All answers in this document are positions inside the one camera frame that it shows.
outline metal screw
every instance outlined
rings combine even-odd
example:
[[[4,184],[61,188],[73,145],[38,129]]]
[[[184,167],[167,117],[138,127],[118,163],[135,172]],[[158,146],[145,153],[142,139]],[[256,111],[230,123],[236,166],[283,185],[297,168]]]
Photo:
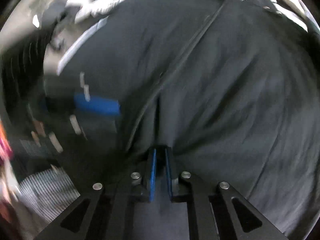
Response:
[[[189,179],[191,177],[191,173],[188,171],[183,171],[181,173],[181,177],[183,177],[184,179]]]
[[[230,184],[227,182],[220,182],[220,188],[228,189],[230,187]]]
[[[131,173],[131,178],[133,178],[133,179],[138,179],[138,178],[140,178],[140,173],[138,173],[138,172],[133,172],[133,173]]]
[[[101,183],[95,183],[95,184],[93,184],[92,188],[94,190],[100,190],[100,189],[102,189],[102,184]]]

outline black metal bracket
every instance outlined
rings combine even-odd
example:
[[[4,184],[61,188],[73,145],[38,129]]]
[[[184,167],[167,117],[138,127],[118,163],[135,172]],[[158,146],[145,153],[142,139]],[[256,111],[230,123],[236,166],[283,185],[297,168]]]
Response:
[[[81,195],[36,240],[126,240],[131,238],[136,202],[151,202],[156,161],[165,160],[171,201],[186,202],[190,240],[286,240],[287,238],[227,182],[217,188],[196,174],[178,172],[172,150],[152,148],[146,162],[116,184],[97,183]]]

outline blue strip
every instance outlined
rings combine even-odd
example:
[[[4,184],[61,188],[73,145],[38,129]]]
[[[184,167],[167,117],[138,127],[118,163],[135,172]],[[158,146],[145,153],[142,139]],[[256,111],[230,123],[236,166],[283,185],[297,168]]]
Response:
[[[153,201],[155,196],[155,187],[156,187],[156,149],[153,150],[153,159],[152,159],[152,169],[151,169],[151,178],[150,178],[150,202]]]
[[[94,112],[104,115],[119,115],[120,105],[118,101],[91,96],[90,101],[85,100],[84,94],[75,94],[74,102],[76,108],[84,111]]]
[[[168,186],[168,194],[170,199],[172,198],[172,184],[171,184],[171,171],[169,166],[169,157],[168,157],[168,151],[165,149],[165,172],[167,174],[167,186]]]

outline dark gray cloth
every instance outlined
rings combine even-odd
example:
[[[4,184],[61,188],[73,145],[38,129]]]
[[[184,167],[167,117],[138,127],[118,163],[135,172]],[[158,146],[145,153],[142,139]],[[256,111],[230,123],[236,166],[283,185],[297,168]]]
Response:
[[[176,69],[180,51],[224,1]],[[303,239],[320,203],[315,62],[308,34],[269,0],[128,0],[60,76],[78,82],[84,72],[91,95],[120,102],[123,157],[168,145],[185,170],[212,185],[228,181],[290,239]],[[95,176],[110,162],[117,166],[106,154]],[[170,207],[137,216],[161,223],[170,213],[183,216]],[[139,239],[162,239],[146,230]]]

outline gray striped cloth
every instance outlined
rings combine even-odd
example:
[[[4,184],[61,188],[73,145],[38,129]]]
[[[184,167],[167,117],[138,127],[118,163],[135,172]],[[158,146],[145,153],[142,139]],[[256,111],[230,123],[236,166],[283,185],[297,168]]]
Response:
[[[62,168],[33,174],[20,183],[19,200],[51,223],[80,196]]]

